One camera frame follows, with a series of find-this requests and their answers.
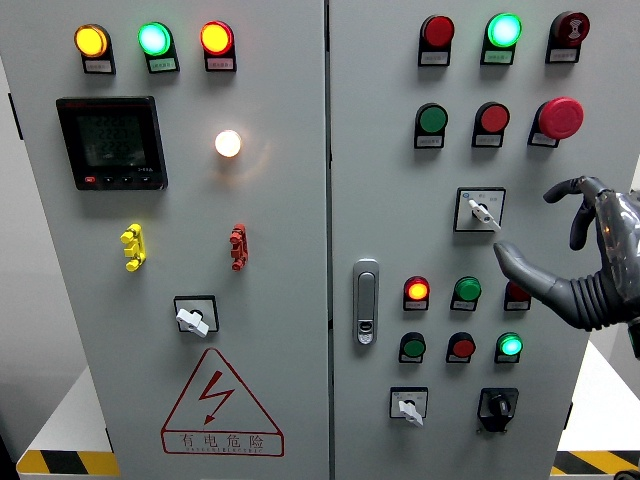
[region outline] yellow indicator light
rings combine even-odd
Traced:
[[[85,57],[96,58],[104,55],[109,46],[104,31],[96,25],[83,25],[73,38],[76,47]]]
[[[223,55],[233,46],[233,33],[223,22],[209,22],[200,30],[200,42],[212,55]]]
[[[414,283],[409,287],[409,298],[412,300],[422,300],[429,293],[429,289],[424,283]]]
[[[216,137],[216,150],[223,157],[235,157],[242,146],[242,139],[233,130],[224,130]]]

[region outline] yellow black hazard stripe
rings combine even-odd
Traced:
[[[558,452],[551,475],[615,475],[637,470],[640,452],[581,451]]]
[[[120,476],[112,452],[65,452],[27,450],[17,465],[18,473]]]

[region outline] white wall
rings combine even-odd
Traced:
[[[8,92],[0,60],[0,435],[15,461],[87,361]]]

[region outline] digital power meter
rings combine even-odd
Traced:
[[[162,190],[167,173],[153,97],[60,98],[78,190]]]

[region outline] red indicator light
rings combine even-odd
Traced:
[[[480,124],[489,133],[504,130],[509,123],[509,111],[504,105],[493,104],[482,112]]]
[[[531,295],[513,282],[507,283],[507,293],[515,302],[528,302],[531,300]]]
[[[404,291],[407,297],[418,302],[429,296],[429,282],[423,277],[413,277],[405,282]]]
[[[453,346],[453,354],[459,358],[468,358],[476,351],[476,345],[471,340],[460,340]]]
[[[563,47],[579,46],[587,35],[591,24],[582,12],[564,12],[558,15],[551,24],[551,34]]]
[[[584,120],[584,110],[577,100],[558,97],[547,102],[538,116],[540,131],[554,140],[575,134]]]
[[[200,42],[211,55],[224,55],[233,46],[233,32],[224,22],[209,22],[200,30]]]
[[[422,35],[429,45],[444,47],[451,43],[454,33],[453,21],[449,17],[438,15],[427,20]]]

